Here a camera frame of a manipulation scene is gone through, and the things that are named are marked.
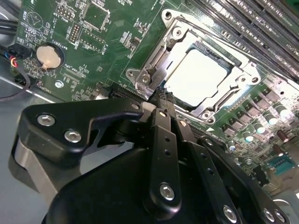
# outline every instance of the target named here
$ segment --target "screw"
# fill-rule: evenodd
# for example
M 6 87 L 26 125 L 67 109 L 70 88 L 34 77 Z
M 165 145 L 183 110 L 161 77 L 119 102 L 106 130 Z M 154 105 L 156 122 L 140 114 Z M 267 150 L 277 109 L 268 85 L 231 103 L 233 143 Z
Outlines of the screw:
M 210 112 L 209 112 L 209 111 L 203 112 L 203 113 L 201 114 L 201 117 L 202 117 L 203 119 L 207 119 L 207 118 L 209 118 L 209 117 L 210 117 Z
M 264 215 L 269 219 L 271 222 L 275 222 L 274 216 L 269 212 L 268 209 L 263 209 Z
M 57 80 L 55 82 L 55 86 L 56 86 L 56 88 L 60 89 L 60 88 L 62 88 L 64 86 L 64 83 L 62 81 L 60 81 L 60 80 Z
M 37 117 L 37 122 L 42 126 L 52 126 L 55 124 L 55 119 L 51 115 L 42 114 Z
M 227 205 L 224 205 L 223 207 L 223 213 L 226 218 L 232 223 L 237 223 L 237 216 L 235 215 L 234 211 Z
M 172 201 L 174 199 L 174 191 L 167 184 L 162 184 L 160 186 L 160 194 L 168 201 Z
M 181 125 L 182 125 L 183 127 L 186 127 L 186 126 L 187 126 L 186 122 L 184 122 L 183 120 L 180 120 L 180 123 L 181 123 Z
M 173 30 L 172 30 L 172 36 L 176 40 L 181 39 L 183 37 L 183 33 L 182 33 L 182 30 L 181 30 L 181 27 L 175 27 L 175 28 L 173 28 Z
M 162 111 L 160 111 L 160 115 L 162 116 L 162 117 L 165 117 L 166 118 L 166 114 L 165 113 L 163 113 Z
M 147 83 L 147 82 L 149 81 L 149 78 L 148 78 L 147 76 L 145 76 L 145 77 L 143 77 L 142 81 L 143 81 L 144 83 Z
M 129 71 L 129 72 L 128 72 L 128 76 L 133 77 L 133 76 L 134 76 L 134 73 L 133 73 L 132 71 Z
M 69 142 L 72 142 L 72 143 L 78 143 L 82 139 L 82 137 L 79 134 L 79 132 L 76 132 L 74 130 L 66 131 L 64 133 L 64 137 L 65 137 L 66 140 L 68 140 Z
M 139 110 L 139 106 L 138 105 L 136 105 L 136 104 L 131 104 L 131 106 L 134 108 L 134 109 L 136 109 L 136 110 Z
M 279 211 L 275 210 L 275 215 L 279 218 L 280 221 L 285 223 L 285 218 L 279 213 Z
M 213 143 L 209 139 L 206 139 L 206 142 L 207 142 L 208 145 L 211 145 L 211 146 L 213 145 Z

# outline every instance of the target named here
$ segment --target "screw hole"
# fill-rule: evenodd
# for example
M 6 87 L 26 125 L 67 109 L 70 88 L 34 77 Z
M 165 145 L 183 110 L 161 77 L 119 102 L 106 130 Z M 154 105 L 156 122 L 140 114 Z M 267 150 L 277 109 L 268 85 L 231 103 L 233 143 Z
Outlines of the screw hole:
M 165 18 L 169 20 L 171 18 L 171 13 L 170 12 L 166 12 Z
M 258 82 L 258 78 L 257 78 L 257 77 L 253 78 L 253 79 L 252 79 L 252 82 L 253 82 L 253 83 L 257 83 L 257 82 Z
M 208 168 L 207 171 L 209 172 L 210 175 L 214 175 L 214 171 L 211 170 L 210 168 Z
M 202 158 L 206 159 L 206 154 L 201 153 L 200 155 Z
M 165 155 L 167 155 L 167 156 L 171 156 L 170 152 L 169 152 L 167 149 L 164 151 L 164 153 L 165 153 Z

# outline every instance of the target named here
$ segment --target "cable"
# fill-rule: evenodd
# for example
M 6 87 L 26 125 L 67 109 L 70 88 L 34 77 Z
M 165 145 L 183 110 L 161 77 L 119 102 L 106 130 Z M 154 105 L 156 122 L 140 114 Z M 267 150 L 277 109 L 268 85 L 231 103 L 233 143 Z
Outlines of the cable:
M 11 28 L 0 27 L 0 34 L 15 36 L 17 34 L 17 30 L 11 29 Z
M 0 0 L 0 6 L 14 17 L 19 18 L 19 8 L 15 6 L 13 3 L 11 3 L 9 0 Z
M 24 71 L 24 69 L 20 69 L 20 68 L 17 68 L 18 72 L 24 77 L 25 81 L 26 81 L 26 84 L 25 86 L 23 87 L 23 89 L 14 94 L 14 95 L 11 95 L 9 97 L 3 97 L 3 98 L 0 98 L 0 102 L 4 102 L 4 101 L 8 101 L 8 100 L 12 100 L 12 99 L 15 99 L 15 98 L 18 98 L 20 97 L 21 95 L 23 95 L 24 93 L 26 93 L 26 91 L 29 89 L 30 87 L 30 79 L 29 79 L 29 76 L 27 75 L 27 73 Z
M 13 66 L 14 68 L 18 67 L 18 63 L 16 61 L 16 57 L 10 56 L 10 64 L 11 66 Z
M 1 20 L 0 19 L 0 26 L 1 27 L 8 27 L 8 28 L 15 28 L 18 27 L 18 22 L 10 21 L 10 20 Z

